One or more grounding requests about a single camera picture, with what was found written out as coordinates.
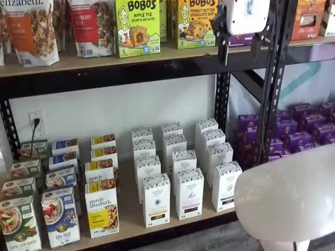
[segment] white device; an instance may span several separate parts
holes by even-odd
[[[270,0],[222,0],[222,5],[227,8],[227,29],[233,36],[264,30]]]

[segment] bowl of cereal image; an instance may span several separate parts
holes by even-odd
[[[18,208],[6,208],[0,210],[0,225],[4,235],[17,232],[22,224],[21,213]]]

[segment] green bobo's box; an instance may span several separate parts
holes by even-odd
[[[159,53],[159,0],[116,0],[120,58]]]

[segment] bobo's oat bar box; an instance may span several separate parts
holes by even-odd
[[[210,21],[216,16],[218,0],[177,0],[177,48],[215,45]]]
[[[120,58],[159,53],[159,0],[116,0]]]

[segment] power cord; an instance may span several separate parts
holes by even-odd
[[[37,126],[39,125],[39,123],[40,123],[39,118],[33,120],[33,131],[32,131],[32,136],[31,136],[30,159],[32,157],[32,144],[34,142],[35,130],[36,130]]]

